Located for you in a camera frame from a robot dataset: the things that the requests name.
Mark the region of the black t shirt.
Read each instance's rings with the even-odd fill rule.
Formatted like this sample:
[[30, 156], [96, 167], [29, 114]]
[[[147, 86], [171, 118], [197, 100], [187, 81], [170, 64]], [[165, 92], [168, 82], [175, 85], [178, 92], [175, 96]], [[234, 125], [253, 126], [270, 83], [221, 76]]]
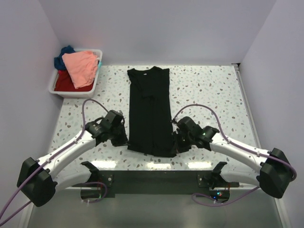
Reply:
[[170, 70], [130, 69], [129, 145], [131, 151], [172, 158], [173, 127], [170, 107]]

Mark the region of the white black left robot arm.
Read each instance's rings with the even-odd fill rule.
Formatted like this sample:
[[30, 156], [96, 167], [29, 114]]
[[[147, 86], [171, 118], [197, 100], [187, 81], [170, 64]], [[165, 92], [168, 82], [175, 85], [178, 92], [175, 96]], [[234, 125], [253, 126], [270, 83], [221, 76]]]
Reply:
[[81, 165], [82, 171], [75, 171], [68, 176], [60, 172], [83, 153], [101, 143], [111, 141], [112, 145], [125, 146], [128, 142], [121, 113], [110, 110], [105, 117], [88, 122], [70, 141], [37, 160], [26, 159], [20, 170], [17, 187], [35, 206], [41, 207], [49, 202], [61, 189], [85, 183], [87, 186], [97, 184], [99, 170], [89, 161]]

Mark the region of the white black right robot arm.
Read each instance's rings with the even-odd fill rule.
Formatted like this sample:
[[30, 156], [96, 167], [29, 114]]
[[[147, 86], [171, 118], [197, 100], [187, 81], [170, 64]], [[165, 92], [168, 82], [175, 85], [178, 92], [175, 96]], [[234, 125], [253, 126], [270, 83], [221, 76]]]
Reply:
[[190, 147], [196, 146], [235, 159], [254, 172], [214, 172], [211, 180], [218, 187], [227, 182], [247, 183], [260, 187], [271, 197], [280, 199], [290, 182], [295, 179], [293, 167], [284, 152], [278, 148], [268, 151], [249, 146], [228, 138], [221, 128], [202, 128], [187, 116], [174, 124], [177, 126], [177, 131], [173, 134], [177, 151], [186, 152]]

